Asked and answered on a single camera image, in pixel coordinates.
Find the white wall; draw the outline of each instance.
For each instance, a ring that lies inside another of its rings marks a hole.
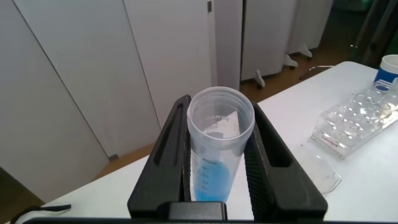
[[[306,44],[309,49],[319,46],[333,4],[333,0],[297,1],[289,54],[298,52],[302,44]]]
[[[125,0],[161,126],[183,95],[211,86],[207,0]]]
[[[107,155],[160,127],[122,0],[16,0]]]
[[[0,34],[0,166],[49,202],[109,161],[11,0]]]
[[[243,43],[242,80],[278,73],[282,69],[296,0],[248,0]]]
[[[243,1],[214,0],[213,10],[217,85],[239,90]]]

